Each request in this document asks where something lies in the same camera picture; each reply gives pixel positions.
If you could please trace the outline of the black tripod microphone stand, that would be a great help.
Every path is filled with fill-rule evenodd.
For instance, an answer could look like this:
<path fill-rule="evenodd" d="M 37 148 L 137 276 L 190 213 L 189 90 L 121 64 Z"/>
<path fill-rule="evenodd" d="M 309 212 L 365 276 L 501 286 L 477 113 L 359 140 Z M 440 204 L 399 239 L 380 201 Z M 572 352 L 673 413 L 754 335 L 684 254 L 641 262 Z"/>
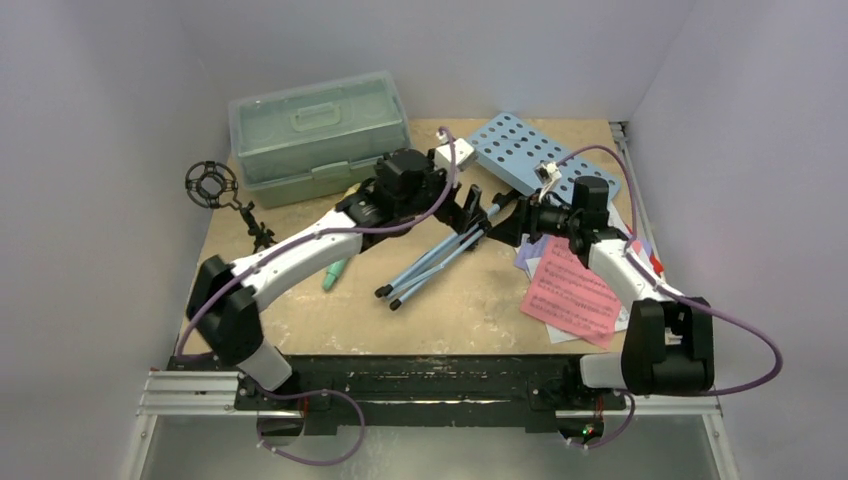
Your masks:
<path fill-rule="evenodd" d="M 247 234 L 253 241 L 253 252 L 265 250 L 276 244 L 275 232 L 253 214 L 255 203 L 243 203 L 238 198 L 239 183 L 235 172 L 225 163 L 203 161 L 188 168 L 184 188 L 190 200 L 201 208 L 236 211 L 244 222 Z"/>

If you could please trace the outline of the cream yellow microphone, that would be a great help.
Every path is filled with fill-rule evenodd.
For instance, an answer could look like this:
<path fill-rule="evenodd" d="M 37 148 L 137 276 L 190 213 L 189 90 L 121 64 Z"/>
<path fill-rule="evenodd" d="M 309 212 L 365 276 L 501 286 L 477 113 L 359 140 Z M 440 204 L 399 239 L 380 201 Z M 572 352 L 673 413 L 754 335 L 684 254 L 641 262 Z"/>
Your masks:
<path fill-rule="evenodd" d="M 360 198 L 368 194 L 369 184 L 367 182 L 357 183 L 352 185 L 350 188 L 346 190 L 343 195 L 343 199 L 347 199 L 349 197 Z"/>

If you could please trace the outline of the mint green microphone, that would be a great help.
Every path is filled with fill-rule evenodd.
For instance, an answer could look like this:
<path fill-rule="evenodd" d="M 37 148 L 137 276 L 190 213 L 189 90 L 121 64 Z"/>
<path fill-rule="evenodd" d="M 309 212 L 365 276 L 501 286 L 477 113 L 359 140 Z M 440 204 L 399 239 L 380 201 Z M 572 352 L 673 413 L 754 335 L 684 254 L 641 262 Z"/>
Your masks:
<path fill-rule="evenodd" d="M 322 281 L 322 289 L 325 292 L 329 292 L 334 288 L 338 280 L 343 275 L 348 262 L 349 258 L 345 258 L 342 260 L 338 260 L 327 267 L 324 279 Z"/>

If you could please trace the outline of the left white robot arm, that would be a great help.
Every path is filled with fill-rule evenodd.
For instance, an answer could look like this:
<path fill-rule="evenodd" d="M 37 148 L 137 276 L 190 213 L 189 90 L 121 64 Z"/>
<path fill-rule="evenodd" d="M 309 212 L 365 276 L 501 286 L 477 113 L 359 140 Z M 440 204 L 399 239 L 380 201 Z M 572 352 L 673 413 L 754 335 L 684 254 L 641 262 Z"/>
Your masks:
<path fill-rule="evenodd" d="M 478 187 L 470 188 L 464 204 L 455 201 L 459 176 L 476 157 L 464 140 L 426 153 L 387 153 L 377 160 L 372 177 L 306 229 L 230 263 L 218 255 L 206 259 L 189 296 L 188 328 L 200 333 L 224 365 L 252 378 L 272 408 L 289 407 L 297 399 L 298 382 L 292 366 L 265 338 L 261 313 L 332 263 L 402 236 L 428 217 L 455 232 L 484 219 Z"/>

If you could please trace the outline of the light blue music stand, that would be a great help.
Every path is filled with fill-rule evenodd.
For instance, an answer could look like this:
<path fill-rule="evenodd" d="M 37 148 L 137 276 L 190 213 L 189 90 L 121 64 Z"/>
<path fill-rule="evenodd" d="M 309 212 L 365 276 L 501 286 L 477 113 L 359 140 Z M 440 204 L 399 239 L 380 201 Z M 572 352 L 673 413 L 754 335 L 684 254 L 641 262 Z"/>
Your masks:
<path fill-rule="evenodd" d="M 507 112 L 488 121 L 467 141 L 477 150 L 477 163 L 483 169 L 506 183 L 510 187 L 508 192 L 517 190 L 521 196 L 526 197 L 538 195 L 541 188 L 541 183 L 533 171 L 537 164 L 558 162 L 570 154 L 565 146 Z M 560 183 L 545 197 L 545 201 L 553 205 L 569 206 L 577 200 L 575 185 L 583 177 L 589 178 L 592 184 L 600 185 L 602 191 L 607 194 L 608 201 L 612 201 L 621 188 L 621 183 L 611 173 L 579 156 L 563 163 L 559 170 L 562 174 Z M 515 204 L 517 200 L 506 207 L 493 204 L 488 207 L 486 211 L 490 224 L 495 222 L 497 214 Z M 377 288 L 375 296 L 387 300 L 391 310 L 398 309 L 439 272 L 455 263 L 460 255 L 476 249 L 490 229 L 491 226 L 486 231 L 473 228 L 467 234 L 449 234 L 388 284 Z"/>

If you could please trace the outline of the red sheet music page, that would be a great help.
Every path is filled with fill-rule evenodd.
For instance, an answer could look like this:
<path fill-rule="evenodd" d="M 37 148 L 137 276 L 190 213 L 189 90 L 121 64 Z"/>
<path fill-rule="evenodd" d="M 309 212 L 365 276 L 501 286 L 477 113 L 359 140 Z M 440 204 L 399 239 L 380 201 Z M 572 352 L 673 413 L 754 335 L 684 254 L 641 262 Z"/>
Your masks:
<path fill-rule="evenodd" d="M 661 274 L 664 272 L 664 270 L 665 270 L 665 268 L 664 268 L 663 264 L 661 263 L 661 261 L 660 261 L 660 260 L 659 260 L 659 259 L 658 259 L 658 258 L 657 258 L 654 254 L 652 254 L 652 255 L 649 257 L 649 259 L 650 259 L 650 263 L 651 263 L 651 265 L 652 265 L 652 267 L 653 267 L 654 272 L 655 272 L 657 275 L 661 275 Z"/>

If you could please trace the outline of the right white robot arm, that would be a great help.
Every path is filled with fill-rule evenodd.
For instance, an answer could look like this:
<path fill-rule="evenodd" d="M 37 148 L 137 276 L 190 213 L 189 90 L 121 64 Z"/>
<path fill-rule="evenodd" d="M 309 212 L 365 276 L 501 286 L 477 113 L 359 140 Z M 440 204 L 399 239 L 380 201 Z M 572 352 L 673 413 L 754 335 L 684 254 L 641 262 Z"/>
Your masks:
<path fill-rule="evenodd" d="M 572 202 L 556 206 L 521 196 L 488 237 L 517 247 L 548 235 L 566 240 L 583 267 L 596 274 L 627 307 L 629 324 L 618 353 L 587 354 L 564 376 L 561 392 L 576 407 L 601 389 L 637 395 L 700 396 L 714 384 L 713 321 L 708 303 L 664 292 L 660 278 L 633 255 L 626 234 L 609 223 L 609 188 L 597 177 L 574 183 Z"/>

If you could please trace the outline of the lavender sheet music page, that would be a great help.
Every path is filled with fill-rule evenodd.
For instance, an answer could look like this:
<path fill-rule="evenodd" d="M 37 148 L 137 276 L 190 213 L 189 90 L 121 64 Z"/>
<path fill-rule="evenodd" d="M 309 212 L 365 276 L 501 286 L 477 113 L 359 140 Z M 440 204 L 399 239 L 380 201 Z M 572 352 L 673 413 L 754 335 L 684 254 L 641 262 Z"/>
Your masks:
<path fill-rule="evenodd" d="M 632 229 L 630 226 L 624 222 L 615 206 L 609 207 L 610 212 L 610 220 L 612 226 L 622 229 L 625 233 L 631 234 Z M 525 240 L 520 247 L 516 247 L 516 258 L 514 261 L 514 266 L 516 268 L 524 269 L 526 268 L 526 261 L 532 258 L 541 258 L 546 249 L 547 242 L 549 240 L 548 235 L 543 235 L 540 239 L 538 239 L 535 243 L 531 243 L 528 240 Z M 654 254 L 654 251 L 649 243 L 646 243 L 639 237 L 632 245 L 633 250 L 636 252 L 637 256 L 647 263 L 652 269 L 652 265 L 650 263 L 649 257 Z"/>

